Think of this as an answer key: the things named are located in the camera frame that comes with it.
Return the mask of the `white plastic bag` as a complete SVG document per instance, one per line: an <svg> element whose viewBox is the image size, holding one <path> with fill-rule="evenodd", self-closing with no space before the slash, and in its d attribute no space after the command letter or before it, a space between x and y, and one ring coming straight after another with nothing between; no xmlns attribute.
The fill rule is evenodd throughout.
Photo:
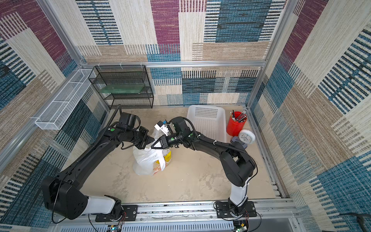
<svg viewBox="0 0 371 232"><path fill-rule="evenodd" d="M152 176L163 171L172 160L171 149L152 149L147 145L145 149L133 148L133 171L140 176Z"/></svg>

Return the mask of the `white perforated plastic basket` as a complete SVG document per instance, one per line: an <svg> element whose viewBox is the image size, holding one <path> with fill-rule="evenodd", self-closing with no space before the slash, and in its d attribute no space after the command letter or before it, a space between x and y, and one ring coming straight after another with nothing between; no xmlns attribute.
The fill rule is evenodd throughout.
<svg viewBox="0 0 371 232"><path fill-rule="evenodd" d="M197 132L219 142L227 142L225 109L209 105L191 105L187 118Z"/></svg>

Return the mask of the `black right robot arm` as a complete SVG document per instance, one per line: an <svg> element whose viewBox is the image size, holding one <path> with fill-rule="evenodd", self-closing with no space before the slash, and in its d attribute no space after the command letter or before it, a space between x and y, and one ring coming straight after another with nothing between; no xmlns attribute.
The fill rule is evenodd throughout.
<svg viewBox="0 0 371 232"><path fill-rule="evenodd" d="M257 216L252 202L248 201L247 190L249 182L258 174L255 160L246 152L241 144L223 143L206 137L196 131L193 123L185 117L175 117L168 122L175 131L162 135L152 145L152 149L168 149L183 145L194 151L204 152L221 162L225 176L231 183L231 194L228 205L214 205L222 219L239 219L244 216Z"/></svg>

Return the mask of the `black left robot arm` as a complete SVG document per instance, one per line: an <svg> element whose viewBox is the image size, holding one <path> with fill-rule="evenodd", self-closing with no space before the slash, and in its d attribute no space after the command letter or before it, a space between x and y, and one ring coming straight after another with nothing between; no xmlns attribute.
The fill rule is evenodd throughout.
<svg viewBox="0 0 371 232"><path fill-rule="evenodd" d="M56 177L47 176L41 184L45 208L70 220L87 214L120 220L124 212L120 199L108 195L87 196L80 189L95 168L119 145L127 142L132 147L144 149L154 141L148 136L148 129L135 125L140 122L138 116L120 112L119 121L110 119L95 142L77 160Z"/></svg>

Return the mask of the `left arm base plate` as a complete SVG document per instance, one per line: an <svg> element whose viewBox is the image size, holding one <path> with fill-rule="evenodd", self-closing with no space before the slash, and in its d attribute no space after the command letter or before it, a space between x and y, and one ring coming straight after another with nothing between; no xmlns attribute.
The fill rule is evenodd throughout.
<svg viewBox="0 0 371 232"><path fill-rule="evenodd" d="M138 205L121 205L115 206L109 214L97 214L95 222L127 222L135 221L137 216Z"/></svg>

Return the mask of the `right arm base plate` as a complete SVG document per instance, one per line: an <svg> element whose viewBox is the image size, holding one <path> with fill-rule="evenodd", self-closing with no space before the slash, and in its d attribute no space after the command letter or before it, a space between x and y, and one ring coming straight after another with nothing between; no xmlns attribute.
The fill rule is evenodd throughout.
<svg viewBox="0 0 371 232"><path fill-rule="evenodd" d="M215 201L213 207L217 217L221 219L237 220L247 216L254 218L258 215L252 201L246 201L242 206L235 206L232 202Z"/></svg>

